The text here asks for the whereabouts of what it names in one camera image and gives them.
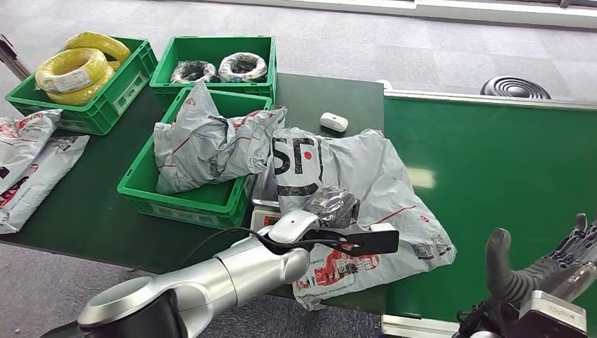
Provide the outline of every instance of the white small box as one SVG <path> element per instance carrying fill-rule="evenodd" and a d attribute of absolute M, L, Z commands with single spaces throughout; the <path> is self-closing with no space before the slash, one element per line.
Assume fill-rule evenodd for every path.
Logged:
<path fill-rule="evenodd" d="M 319 119 L 319 123 L 322 126 L 331 130 L 336 130 L 337 132 L 344 132 L 348 127 L 347 119 L 332 113 L 323 113 Z"/>

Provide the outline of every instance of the silver metal edge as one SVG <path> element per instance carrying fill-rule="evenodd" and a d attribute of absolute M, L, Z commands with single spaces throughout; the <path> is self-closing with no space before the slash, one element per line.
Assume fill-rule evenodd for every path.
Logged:
<path fill-rule="evenodd" d="M 450 338 L 459 324 L 434 319 L 414 319 L 396 315 L 382 316 L 382 332 L 405 338 Z"/>
<path fill-rule="evenodd" d="M 263 190 L 265 187 L 265 179 L 267 176 L 268 170 L 257 174 L 257 179 L 255 180 L 255 185 L 253 186 L 253 194 L 251 195 L 251 203 L 253 203 L 254 206 L 264 206 L 269 210 L 279 212 L 278 201 L 268 201 L 265 199 L 260 199 L 258 196 L 258 191 Z"/>
<path fill-rule="evenodd" d="M 597 103 L 579 101 L 536 100 L 518 97 L 484 96 L 472 94 L 453 94 L 441 92 L 419 92 L 410 90 L 385 89 L 384 99 L 429 99 L 478 104 L 498 104 L 509 106 L 533 106 L 538 108 L 564 108 L 597 111 Z"/>

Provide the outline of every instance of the plastic bag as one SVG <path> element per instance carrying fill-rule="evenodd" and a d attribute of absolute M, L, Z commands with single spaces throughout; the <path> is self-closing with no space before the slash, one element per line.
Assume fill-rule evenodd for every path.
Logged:
<path fill-rule="evenodd" d="M 358 218 L 360 206 L 356 196 L 341 187 L 319 188 L 303 206 L 303 210 L 316 214 L 325 227 L 346 229 L 351 218 Z"/>
<path fill-rule="evenodd" d="M 19 231 L 83 154 L 89 136 L 52 137 L 10 189 L 0 195 L 0 234 Z"/>
<path fill-rule="evenodd" d="M 282 214 L 302 209 L 320 187 L 340 186 L 360 200 L 349 232 L 368 231 L 377 223 L 400 231 L 398 252 L 390 254 L 350 257 L 316 244 L 309 270 L 293 283 L 294 296 L 305 308 L 454 261 L 454 245 L 415 195 L 406 167 L 381 132 L 330 139 L 298 128 L 277 130 L 273 151 Z"/>
<path fill-rule="evenodd" d="M 218 74 L 222 82 L 259 82 L 265 79 L 268 65 L 259 55 L 235 53 L 220 63 Z"/>
<path fill-rule="evenodd" d="M 39 111 L 21 120 L 0 117 L 0 192 L 12 187 L 29 168 L 56 129 L 61 112 Z"/>
<path fill-rule="evenodd" d="M 286 108 L 224 118 L 203 81 L 197 82 L 171 124 L 156 123 L 154 155 L 160 170 L 156 191 L 174 194 L 220 183 L 268 167 L 274 130 Z"/>
<path fill-rule="evenodd" d="M 180 61 L 170 76 L 171 83 L 219 82 L 215 66 L 205 61 Z"/>

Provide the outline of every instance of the crate label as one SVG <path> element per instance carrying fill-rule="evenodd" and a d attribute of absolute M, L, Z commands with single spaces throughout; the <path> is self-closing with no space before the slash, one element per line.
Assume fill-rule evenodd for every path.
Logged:
<path fill-rule="evenodd" d="M 92 83 L 84 68 L 79 68 L 70 73 L 59 75 L 49 80 L 49 87 L 55 89 L 58 93 L 71 92 L 73 90 L 85 88 Z"/>
<path fill-rule="evenodd" d="M 157 206 L 156 204 L 150 204 L 151 208 L 153 209 L 154 213 L 160 213 L 163 215 L 169 215 L 176 218 L 186 219 L 186 220 L 193 220 L 196 222 L 201 222 L 203 224 L 211 224 L 211 225 L 219 225 L 220 221 L 214 215 L 206 215 L 203 213 L 192 213 L 189 211 L 182 211 L 172 208 L 167 208 L 165 206 Z"/>
<path fill-rule="evenodd" d="M 244 180 L 243 190 L 247 198 L 251 197 L 251 192 L 253 191 L 253 182 L 255 182 L 255 176 L 256 175 L 249 175 L 246 177 L 246 180 Z"/>

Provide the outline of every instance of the black cable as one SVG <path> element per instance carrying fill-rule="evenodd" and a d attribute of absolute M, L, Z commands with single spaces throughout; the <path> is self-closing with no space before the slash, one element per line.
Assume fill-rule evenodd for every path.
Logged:
<path fill-rule="evenodd" d="M 257 237 L 257 239 L 259 239 L 260 242 L 268 244 L 270 246 L 276 246 L 278 248 L 283 248 L 283 249 L 294 249 L 294 248 L 301 248 L 305 245 L 310 245 L 310 244 L 336 244 L 336 245 L 340 245 L 340 244 L 345 244 L 343 242 L 334 240 L 334 239 L 305 239 L 302 241 L 298 241 L 296 243 L 290 243 L 290 244 L 285 244 L 285 243 L 278 243 L 278 242 L 274 242 L 271 239 L 268 239 L 264 236 L 262 236 L 261 234 L 257 233 L 256 231 L 253 231 L 251 229 L 247 229 L 245 227 L 229 227 L 227 229 L 224 229 L 222 231 L 216 232 L 215 234 L 212 234 L 211 236 L 207 237 L 203 242 L 201 242 L 183 261 L 181 266 L 184 267 L 184 264 L 189 260 L 189 258 L 191 258 L 194 254 L 197 253 L 197 251 L 199 251 L 199 249 L 207 242 L 209 242 L 210 240 L 214 239 L 217 236 L 220 236 L 221 234 L 224 234 L 226 232 L 233 232 L 233 231 L 245 231 L 248 232 L 249 234 L 252 234 L 253 236 Z"/>

